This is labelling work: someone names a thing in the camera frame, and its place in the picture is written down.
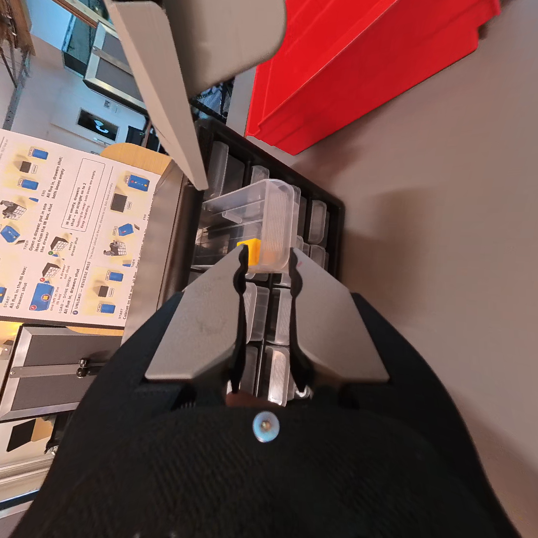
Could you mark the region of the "aluminium frame rail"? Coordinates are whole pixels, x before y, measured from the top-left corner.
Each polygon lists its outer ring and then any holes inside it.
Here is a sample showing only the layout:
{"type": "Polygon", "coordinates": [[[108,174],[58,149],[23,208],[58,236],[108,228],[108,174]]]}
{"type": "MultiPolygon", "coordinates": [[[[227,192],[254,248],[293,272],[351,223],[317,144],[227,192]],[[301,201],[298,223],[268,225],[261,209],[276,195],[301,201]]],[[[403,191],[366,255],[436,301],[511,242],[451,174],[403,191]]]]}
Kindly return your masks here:
{"type": "Polygon", "coordinates": [[[53,454],[1,466],[1,510],[32,501],[41,488],[53,454]]]}

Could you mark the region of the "black drawer cabinet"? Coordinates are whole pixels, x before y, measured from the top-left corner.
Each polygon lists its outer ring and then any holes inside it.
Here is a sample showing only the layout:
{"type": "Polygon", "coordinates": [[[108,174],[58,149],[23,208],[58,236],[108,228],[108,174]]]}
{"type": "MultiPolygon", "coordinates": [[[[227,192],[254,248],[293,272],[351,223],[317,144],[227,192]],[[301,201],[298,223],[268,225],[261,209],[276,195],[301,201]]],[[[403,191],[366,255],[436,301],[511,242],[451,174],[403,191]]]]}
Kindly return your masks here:
{"type": "Polygon", "coordinates": [[[289,366],[289,254],[294,247],[336,276],[344,205],[223,124],[200,120],[196,131],[209,189],[193,194],[186,287],[146,384],[172,408],[194,406],[204,381],[285,406],[310,392],[296,388],[289,366]]]}

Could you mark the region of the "small black box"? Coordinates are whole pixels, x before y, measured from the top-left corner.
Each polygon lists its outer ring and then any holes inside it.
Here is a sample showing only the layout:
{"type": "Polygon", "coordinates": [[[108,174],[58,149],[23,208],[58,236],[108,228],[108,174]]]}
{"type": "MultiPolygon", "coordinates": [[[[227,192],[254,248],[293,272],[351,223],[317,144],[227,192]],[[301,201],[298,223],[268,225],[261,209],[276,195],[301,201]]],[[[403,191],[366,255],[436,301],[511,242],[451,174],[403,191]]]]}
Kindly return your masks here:
{"type": "Polygon", "coordinates": [[[12,427],[6,452],[10,453],[32,441],[36,419],[17,424],[12,427]]]}

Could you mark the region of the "small yellow cube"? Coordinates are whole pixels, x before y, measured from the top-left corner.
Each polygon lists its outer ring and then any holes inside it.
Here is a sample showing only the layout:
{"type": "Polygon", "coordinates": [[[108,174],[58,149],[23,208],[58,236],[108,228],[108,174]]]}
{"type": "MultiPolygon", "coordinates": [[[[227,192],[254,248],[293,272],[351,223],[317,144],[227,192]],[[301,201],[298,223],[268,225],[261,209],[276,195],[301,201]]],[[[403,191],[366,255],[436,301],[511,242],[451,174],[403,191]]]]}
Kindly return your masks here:
{"type": "Polygon", "coordinates": [[[248,266],[255,267],[258,266],[261,253],[261,239],[252,238],[239,241],[238,246],[246,246],[248,254],[248,266]]]}

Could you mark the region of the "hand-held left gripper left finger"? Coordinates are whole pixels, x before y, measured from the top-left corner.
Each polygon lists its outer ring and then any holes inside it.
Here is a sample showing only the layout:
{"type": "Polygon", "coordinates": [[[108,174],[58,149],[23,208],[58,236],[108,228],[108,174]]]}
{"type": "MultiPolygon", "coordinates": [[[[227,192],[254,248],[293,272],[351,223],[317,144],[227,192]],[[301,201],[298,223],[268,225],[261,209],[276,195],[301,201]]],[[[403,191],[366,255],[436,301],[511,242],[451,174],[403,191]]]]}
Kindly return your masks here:
{"type": "Polygon", "coordinates": [[[246,364],[244,293],[246,246],[232,252],[185,287],[149,364],[153,382],[187,382],[236,393],[246,364]]]}

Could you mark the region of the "dark phone symbol sign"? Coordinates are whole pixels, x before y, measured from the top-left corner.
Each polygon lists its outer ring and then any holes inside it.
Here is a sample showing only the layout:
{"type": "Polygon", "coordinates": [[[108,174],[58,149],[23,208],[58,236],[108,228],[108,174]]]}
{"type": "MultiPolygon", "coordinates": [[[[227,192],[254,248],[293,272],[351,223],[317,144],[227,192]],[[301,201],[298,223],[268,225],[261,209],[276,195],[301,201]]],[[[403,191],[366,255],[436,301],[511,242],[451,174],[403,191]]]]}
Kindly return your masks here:
{"type": "Polygon", "coordinates": [[[74,126],[74,132],[91,142],[100,145],[124,143],[126,141],[126,129],[115,123],[88,111],[79,109],[74,126]]]}

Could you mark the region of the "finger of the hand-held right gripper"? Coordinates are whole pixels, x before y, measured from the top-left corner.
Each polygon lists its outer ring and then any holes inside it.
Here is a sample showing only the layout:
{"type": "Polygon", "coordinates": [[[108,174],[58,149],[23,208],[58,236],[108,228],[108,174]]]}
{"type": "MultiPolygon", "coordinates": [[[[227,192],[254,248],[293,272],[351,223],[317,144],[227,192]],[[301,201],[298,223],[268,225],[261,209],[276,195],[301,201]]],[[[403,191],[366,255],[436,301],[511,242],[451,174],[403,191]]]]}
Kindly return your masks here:
{"type": "Polygon", "coordinates": [[[186,91],[205,91],[271,59],[285,1],[164,1],[186,91]]]}
{"type": "Polygon", "coordinates": [[[152,125],[169,156],[199,191],[207,174],[171,27],[153,1],[105,1],[152,125]]]}

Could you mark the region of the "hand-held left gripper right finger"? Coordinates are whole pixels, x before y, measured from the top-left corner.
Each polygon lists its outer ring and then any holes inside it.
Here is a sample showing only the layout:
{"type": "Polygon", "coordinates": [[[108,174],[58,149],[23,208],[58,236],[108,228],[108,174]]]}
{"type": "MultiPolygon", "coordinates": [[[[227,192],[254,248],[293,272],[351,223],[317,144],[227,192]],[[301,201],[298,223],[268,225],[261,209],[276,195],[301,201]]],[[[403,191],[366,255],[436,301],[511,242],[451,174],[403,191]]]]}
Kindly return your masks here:
{"type": "Polygon", "coordinates": [[[301,250],[290,250],[290,367],[295,385],[385,384],[389,374],[351,292],[301,250]]]}

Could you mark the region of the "single clear plastic drawer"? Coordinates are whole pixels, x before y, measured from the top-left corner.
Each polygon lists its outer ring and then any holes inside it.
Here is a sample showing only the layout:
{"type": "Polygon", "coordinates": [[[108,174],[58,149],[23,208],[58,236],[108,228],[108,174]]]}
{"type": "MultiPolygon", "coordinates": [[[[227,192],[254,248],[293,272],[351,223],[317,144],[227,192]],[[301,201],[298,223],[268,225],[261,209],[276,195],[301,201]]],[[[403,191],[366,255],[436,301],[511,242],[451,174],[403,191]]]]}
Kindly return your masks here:
{"type": "Polygon", "coordinates": [[[212,266],[247,246],[248,274],[285,272],[295,239],[294,209],[292,186],[270,178],[205,201],[193,266],[212,266]]]}

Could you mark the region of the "grey metal framed panel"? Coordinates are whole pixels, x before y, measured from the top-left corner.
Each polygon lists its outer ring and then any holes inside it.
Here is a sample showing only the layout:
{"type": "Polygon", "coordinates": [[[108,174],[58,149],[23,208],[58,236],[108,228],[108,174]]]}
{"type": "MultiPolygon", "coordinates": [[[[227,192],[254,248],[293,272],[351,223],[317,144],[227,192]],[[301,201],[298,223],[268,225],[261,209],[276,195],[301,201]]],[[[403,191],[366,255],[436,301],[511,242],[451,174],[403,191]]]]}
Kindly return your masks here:
{"type": "Polygon", "coordinates": [[[146,106],[115,30],[98,23],[84,83],[105,97],[148,117],[146,106]]]}
{"type": "Polygon", "coordinates": [[[75,410],[121,336],[23,324],[1,384],[1,422],[75,410]]]}

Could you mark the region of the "red plastic bin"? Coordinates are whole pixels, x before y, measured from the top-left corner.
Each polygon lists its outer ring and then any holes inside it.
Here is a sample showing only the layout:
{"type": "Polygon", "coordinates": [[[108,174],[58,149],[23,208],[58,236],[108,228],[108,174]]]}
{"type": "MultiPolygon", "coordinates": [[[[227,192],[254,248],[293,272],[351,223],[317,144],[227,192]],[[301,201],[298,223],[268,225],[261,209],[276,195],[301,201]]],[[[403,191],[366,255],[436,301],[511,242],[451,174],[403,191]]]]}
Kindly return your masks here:
{"type": "Polygon", "coordinates": [[[286,1],[245,135],[297,155],[473,53],[500,1],[286,1]]]}

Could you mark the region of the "illustrated instruction poster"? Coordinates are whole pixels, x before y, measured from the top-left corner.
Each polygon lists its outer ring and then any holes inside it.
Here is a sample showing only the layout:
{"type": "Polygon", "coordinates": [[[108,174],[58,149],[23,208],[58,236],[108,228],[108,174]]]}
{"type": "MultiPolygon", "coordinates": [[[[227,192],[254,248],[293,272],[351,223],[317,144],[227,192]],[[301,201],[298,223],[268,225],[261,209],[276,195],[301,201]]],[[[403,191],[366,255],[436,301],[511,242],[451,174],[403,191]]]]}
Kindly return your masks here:
{"type": "Polygon", "coordinates": [[[124,329],[164,157],[1,130],[1,321],[124,329]]]}

